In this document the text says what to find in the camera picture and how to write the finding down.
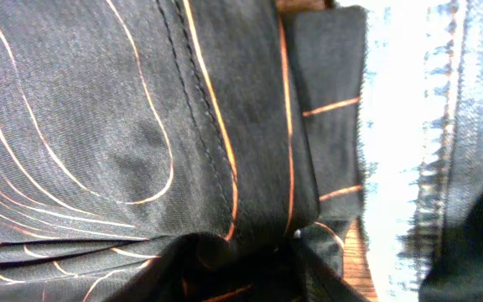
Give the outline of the black printed cycling jersey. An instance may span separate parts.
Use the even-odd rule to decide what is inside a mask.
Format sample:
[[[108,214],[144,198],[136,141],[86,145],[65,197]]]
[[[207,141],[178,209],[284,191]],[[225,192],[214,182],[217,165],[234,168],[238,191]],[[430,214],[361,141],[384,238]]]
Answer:
[[[360,301],[366,13],[0,1],[0,301]]]

